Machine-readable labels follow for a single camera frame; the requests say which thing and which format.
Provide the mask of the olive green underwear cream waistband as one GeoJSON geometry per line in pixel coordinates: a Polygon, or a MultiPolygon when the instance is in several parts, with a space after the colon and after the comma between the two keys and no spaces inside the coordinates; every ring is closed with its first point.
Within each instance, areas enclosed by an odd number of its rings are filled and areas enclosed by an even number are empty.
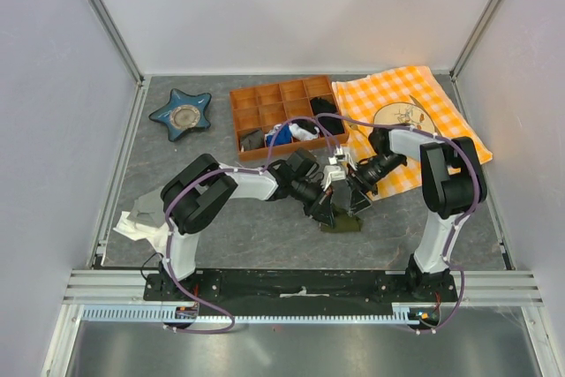
{"type": "Polygon", "coordinates": [[[348,233],[360,232],[363,227],[363,220],[356,215],[349,215],[348,211],[337,206],[333,206],[334,226],[320,224],[320,231],[326,233],[348,233]]]}

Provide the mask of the orange compartment organizer box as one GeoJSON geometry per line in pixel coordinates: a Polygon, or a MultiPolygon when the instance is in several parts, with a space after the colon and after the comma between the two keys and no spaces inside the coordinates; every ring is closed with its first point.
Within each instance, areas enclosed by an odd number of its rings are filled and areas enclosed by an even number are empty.
{"type": "Polygon", "coordinates": [[[267,83],[230,91],[230,106],[235,127],[237,155],[242,162],[267,158],[266,141],[256,149],[242,148],[242,138],[256,130],[268,133],[289,118],[313,117],[312,100],[338,106],[327,75],[267,83]]]}

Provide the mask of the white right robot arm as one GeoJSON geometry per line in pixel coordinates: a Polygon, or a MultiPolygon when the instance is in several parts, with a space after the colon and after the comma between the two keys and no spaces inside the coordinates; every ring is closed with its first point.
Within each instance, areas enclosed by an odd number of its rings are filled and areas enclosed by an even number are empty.
{"type": "Polygon", "coordinates": [[[472,138],[448,139],[400,125],[375,128],[368,140],[374,155],[347,166],[350,212],[371,206],[377,184],[408,161],[419,162],[428,208],[423,237],[410,256],[404,289],[417,301],[448,285],[449,260],[463,224],[486,199],[487,186],[472,138]]]}

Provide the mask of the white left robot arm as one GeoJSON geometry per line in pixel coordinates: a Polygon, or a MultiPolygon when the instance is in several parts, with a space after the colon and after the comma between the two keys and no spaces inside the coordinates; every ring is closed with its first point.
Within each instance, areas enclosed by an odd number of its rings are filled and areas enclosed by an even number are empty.
{"type": "Polygon", "coordinates": [[[303,204],[305,215],[335,227],[333,189],[314,179],[315,156],[300,148],[266,169],[231,168],[203,154],[162,189],[165,224],[169,227],[162,267],[168,273],[163,290],[175,300],[191,296],[200,233],[229,200],[276,201],[291,197],[303,204]]]}

